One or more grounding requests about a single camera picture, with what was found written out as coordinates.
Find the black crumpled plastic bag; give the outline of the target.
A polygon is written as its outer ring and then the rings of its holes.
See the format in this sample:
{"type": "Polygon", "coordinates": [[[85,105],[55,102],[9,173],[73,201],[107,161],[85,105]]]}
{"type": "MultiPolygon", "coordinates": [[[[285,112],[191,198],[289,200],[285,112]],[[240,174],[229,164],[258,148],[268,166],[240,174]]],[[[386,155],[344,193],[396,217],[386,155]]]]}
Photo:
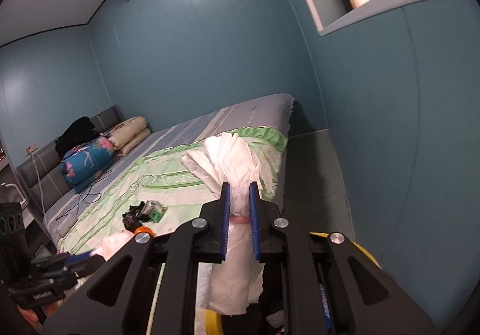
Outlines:
{"type": "Polygon", "coordinates": [[[140,222],[145,222],[148,220],[148,217],[142,211],[144,207],[145,207],[144,201],[142,201],[139,205],[132,205],[128,209],[128,215],[139,220],[140,222]]]}

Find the blue floral folded blanket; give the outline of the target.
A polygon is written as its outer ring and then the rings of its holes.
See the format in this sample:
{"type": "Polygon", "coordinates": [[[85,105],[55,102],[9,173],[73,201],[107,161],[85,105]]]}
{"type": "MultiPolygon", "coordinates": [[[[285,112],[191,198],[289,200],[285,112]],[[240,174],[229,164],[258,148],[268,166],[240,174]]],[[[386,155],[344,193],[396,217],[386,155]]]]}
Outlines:
{"type": "Polygon", "coordinates": [[[64,181],[80,194],[112,166],[114,153],[113,144],[103,136],[73,149],[60,164],[64,181]]]}

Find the black purple plastic bag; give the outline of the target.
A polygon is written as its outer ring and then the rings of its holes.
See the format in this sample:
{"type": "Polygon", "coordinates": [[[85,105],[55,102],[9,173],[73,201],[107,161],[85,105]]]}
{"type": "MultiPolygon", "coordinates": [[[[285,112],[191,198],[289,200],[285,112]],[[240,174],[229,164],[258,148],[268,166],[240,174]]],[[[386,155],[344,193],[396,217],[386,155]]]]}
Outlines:
{"type": "Polygon", "coordinates": [[[131,213],[123,214],[123,224],[124,228],[131,233],[135,233],[137,229],[143,226],[142,222],[138,219],[138,217],[135,214],[131,213]]]}

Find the white tissue bundle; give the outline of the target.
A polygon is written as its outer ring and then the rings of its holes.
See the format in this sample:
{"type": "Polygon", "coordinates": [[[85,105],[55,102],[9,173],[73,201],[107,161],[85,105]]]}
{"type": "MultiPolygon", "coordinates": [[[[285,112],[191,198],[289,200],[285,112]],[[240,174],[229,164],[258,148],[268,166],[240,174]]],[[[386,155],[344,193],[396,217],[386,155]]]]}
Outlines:
{"type": "Polygon", "coordinates": [[[222,133],[188,151],[181,163],[200,179],[218,200],[221,187],[230,187],[227,251],[219,264],[200,264],[196,305],[226,316],[242,315],[262,292],[263,266],[254,259],[249,187],[259,181],[258,156],[237,134],[222,133]]]}

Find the beige folded blanket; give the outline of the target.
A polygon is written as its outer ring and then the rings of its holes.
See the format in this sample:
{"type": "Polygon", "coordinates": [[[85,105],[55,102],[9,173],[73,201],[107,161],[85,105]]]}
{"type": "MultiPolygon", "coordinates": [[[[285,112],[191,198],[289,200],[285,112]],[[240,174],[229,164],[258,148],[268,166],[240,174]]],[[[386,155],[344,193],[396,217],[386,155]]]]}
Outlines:
{"type": "Polygon", "coordinates": [[[107,138],[120,156],[126,156],[151,134],[144,117],[129,118],[113,127],[107,138]]]}

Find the wall power socket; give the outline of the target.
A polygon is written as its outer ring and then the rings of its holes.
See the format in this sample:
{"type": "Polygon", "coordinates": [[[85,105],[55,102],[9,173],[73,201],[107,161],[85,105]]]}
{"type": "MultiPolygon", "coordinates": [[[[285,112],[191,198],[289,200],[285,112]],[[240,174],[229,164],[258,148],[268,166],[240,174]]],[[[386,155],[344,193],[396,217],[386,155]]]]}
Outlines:
{"type": "Polygon", "coordinates": [[[36,150],[38,150],[37,145],[32,144],[32,145],[26,147],[26,154],[31,155],[32,153],[35,153],[36,150]]]}

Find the black clothing pile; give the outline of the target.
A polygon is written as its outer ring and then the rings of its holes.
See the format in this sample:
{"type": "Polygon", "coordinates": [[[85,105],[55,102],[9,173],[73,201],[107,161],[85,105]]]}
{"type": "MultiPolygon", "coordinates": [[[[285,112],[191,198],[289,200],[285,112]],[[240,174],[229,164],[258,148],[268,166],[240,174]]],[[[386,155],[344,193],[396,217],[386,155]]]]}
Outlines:
{"type": "Polygon", "coordinates": [[[100,135],[93,122],[86,116],[79,117],[55,140],[55,150],[60,159],[73,148],[87,144],[100,135]]]}

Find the orange peel right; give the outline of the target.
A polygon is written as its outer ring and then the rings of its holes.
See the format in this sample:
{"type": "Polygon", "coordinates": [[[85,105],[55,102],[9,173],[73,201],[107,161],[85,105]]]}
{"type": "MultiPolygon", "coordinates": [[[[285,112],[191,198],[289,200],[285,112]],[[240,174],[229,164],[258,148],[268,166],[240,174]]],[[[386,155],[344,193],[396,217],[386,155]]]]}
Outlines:
{"type": "Polygon", "coordinates": [[[138,227],[138,228],[135,229],[135,231],[134,231],[134,234],[135,234],[135,235],[138,235],[138,234],[140,234],[140,233],[148,233],[152,238],[155,237],[155,233],[154,233],[150,228],[148,228],[148,227],[146,227],[146,226],[144,226],[144,225],[138,227]]]}

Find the yellow rimmed trash bin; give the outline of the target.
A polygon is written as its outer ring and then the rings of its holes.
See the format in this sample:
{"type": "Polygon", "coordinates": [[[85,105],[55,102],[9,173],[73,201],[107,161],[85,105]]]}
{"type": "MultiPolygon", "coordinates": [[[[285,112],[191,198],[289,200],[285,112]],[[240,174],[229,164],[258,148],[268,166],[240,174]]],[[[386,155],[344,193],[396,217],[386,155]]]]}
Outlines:
{"type": "MultiPolygon", "coordinates": [[[[377,259],[364,247],[362,247],[357,242],[354,242],[354,245],[362,251],[374,264],[376,264],[379,268],[382,268],[380,263],[377,259]]],[[[204,329],[205,334],[207,335],[224,335],[224,331],[222,328],[222,316],[221,314],[212,311],[212,310],[204,310],[203,311],[203,318],[204,318],[204,329]]]]}

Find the white mesh trash in bin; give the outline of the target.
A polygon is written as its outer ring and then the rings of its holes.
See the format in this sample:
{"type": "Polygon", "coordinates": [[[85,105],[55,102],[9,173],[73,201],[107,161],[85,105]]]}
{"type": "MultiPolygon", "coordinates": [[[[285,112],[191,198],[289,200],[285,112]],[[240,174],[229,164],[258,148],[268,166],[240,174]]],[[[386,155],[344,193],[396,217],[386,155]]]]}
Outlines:
{"type": "Polygon", "coordinates": [[[266,317],[268,324],[277,332],[281,332],[285,325],[284,311],[274,312],[266,317]]]}

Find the bed with green quilt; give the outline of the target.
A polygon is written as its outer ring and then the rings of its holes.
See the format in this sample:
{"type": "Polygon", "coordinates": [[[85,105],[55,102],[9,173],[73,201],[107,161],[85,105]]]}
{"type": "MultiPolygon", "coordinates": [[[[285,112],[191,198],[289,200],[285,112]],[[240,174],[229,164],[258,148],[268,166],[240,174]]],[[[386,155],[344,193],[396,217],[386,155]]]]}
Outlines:
{"type": "Polygon", "coordinates": [[[159,223],[149,225],[157,234],[197,217],[214,197],[181,158],[223,132],[245,140],[260,160],[263,198],[281,203],[293,103],[290,94],[265,96],[152,133],[84,192],[68,192],[47,211],[43,223],[54,245],[72,253],[92,250],[124,230],[122,216],[130,206],[147,200],[168,208],[159,223]]]}

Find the green snack box wrapper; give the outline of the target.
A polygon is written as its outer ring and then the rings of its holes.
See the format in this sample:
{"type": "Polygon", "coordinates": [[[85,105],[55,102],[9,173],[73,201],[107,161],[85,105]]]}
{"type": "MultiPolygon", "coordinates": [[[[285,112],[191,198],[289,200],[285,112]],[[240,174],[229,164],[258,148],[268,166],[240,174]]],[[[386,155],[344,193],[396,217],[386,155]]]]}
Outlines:
{"type": "Polygon", "coordinates": [[[141,220],[142,222],[159,223],[167,211],[167,207],[163,206],[156,200],[147,200],[141,203],[141,220]]]}

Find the grey bed headboard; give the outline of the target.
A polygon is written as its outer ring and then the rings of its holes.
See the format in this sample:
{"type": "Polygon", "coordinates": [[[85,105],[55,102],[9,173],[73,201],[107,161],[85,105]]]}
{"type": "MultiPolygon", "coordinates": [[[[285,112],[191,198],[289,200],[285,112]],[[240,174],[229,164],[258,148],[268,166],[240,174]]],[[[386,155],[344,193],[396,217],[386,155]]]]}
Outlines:
{"type": "Polygon", "coordinates": [[[71,190],[61,175],[60,161],[52,140],[16,168],[22,186],[41,215],[71,190]]]}

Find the bedside shelf unit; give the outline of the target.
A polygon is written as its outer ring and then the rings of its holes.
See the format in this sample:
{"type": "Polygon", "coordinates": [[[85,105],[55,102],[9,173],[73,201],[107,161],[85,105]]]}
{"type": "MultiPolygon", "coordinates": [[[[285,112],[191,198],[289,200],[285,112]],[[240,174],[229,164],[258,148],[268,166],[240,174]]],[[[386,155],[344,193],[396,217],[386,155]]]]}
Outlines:
{"type": "Polygon", "coordinates": [[[1,170],[0,170],[0,183],[1,183],[1,204],[4,203],[19,203],[21,209],[24,210],[29,204],[29,200],[24,193],[24,190],[17,178],[15,167],[13,166],[10,158],[7,155],[7,151],[1,146],[1,170]]]}

